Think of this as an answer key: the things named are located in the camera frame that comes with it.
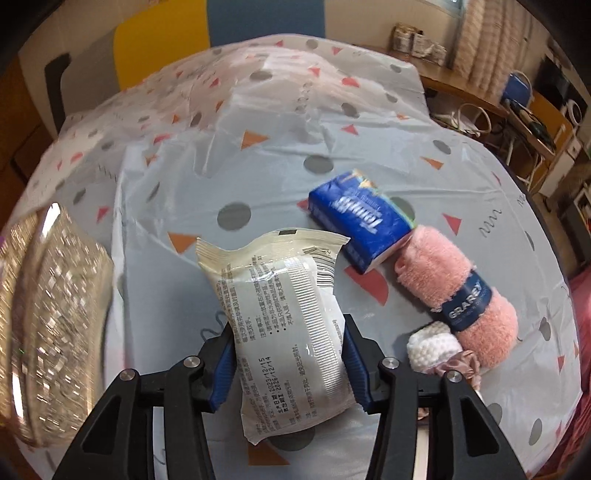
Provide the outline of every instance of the glittery bag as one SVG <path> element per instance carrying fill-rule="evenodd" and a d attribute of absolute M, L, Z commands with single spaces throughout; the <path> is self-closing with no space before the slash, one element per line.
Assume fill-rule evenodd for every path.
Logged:
<path fill-rule="evenodd" d="M 112 271 L 57 203 L 0 239 L 0 415 L 29 445 L 68 444 L 102 393 Z"/>

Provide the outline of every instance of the blue panel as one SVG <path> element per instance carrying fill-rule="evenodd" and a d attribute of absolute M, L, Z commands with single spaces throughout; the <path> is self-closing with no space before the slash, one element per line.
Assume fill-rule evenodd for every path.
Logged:
<path fill-rule="evenodd" d="M 324 0 L 207 0 L 212 47 L 265 35 L 324 37 Z"/>

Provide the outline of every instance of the patterned plastic tablecloth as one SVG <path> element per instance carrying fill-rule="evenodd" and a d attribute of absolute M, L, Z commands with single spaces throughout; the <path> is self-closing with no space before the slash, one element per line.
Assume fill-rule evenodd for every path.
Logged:
<path fill-rule="evenodd" d="M 519 343 L 482 395 L 524 469 L 550 456 L 580 397 L 569 289 L 527 199 L 481 144 L 428 116 L 416 69 L 362 48 L 275 35 L 204 51 L 69 119 L 13 218 L 49 200 L 110 251 L 105 382 L 168 369 L 226 322 L 195 239 L 224 249 L 274 229 L 319 228 L 307 193 L 358 168 L 418 223 L 433 225 L 515 306 Z M 343 255 L 335 294 L 361 332 L 405 358 L 431 321 L 392 263 L 360 276 Z M 259 447 L 244 439 L 236 382 L 205 417 L 217 478 L 362 479 L 378 418 L 360 407 Z M 165 478 L 162 412 L 155 465 Z M 29 452 L 43 478 L 59 449 Z"/>

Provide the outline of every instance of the white plastic package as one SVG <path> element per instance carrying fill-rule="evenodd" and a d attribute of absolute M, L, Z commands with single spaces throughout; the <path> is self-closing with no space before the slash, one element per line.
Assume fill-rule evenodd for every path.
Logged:
<path fill-rule="evenodd" d="M 341 360 L 345 318 L 333 295 L 336 256 L 348 240 L 300 228 L 234 251 L 197 241 L 199 265 L 234 332 L 242 426 L 255 445 L 355 403 Z"/>

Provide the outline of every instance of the white crocheted item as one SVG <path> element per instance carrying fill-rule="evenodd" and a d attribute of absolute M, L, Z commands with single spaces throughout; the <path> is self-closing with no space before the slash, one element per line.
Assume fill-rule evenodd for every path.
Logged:
<path fill-rule="evenodd" d="M 407 344 L 408 359 L 415 372 L 440 364 L 462 350 L 460 342 L 442 322 L 433 322 L 413 333 Z"/>

